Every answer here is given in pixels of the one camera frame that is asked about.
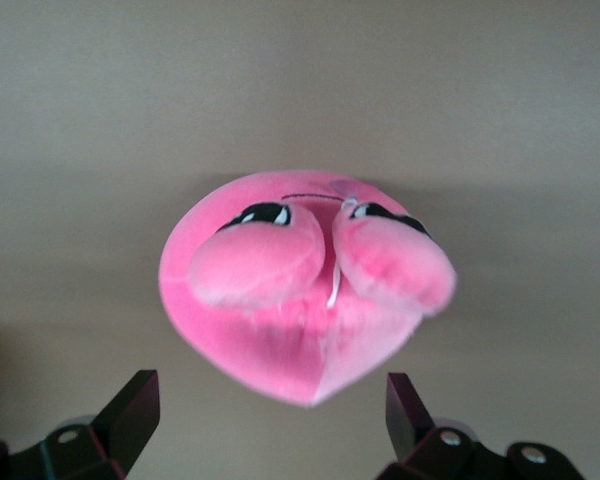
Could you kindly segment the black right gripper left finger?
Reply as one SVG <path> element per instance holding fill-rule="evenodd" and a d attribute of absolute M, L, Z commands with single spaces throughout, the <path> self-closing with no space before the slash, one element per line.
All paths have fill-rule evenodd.
<path fill-rule="evenodd" d="M 0 479 L 125 479 L 159 422 L 158 372 L 140 370 L 90 421 L 16 453 L 0 440 Z"/>

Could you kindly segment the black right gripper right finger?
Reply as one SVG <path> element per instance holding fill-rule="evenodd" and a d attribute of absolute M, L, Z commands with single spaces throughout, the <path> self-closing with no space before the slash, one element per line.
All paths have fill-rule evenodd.
<path fill-rule="evenodd" d="M 517 442 L 499 455 L 463 427 L 436 425 L 405 373 L 387 375 L 385 423 L 397 460 L 378 474 L 380 479 L 584 479 L 548 445 Z"/>

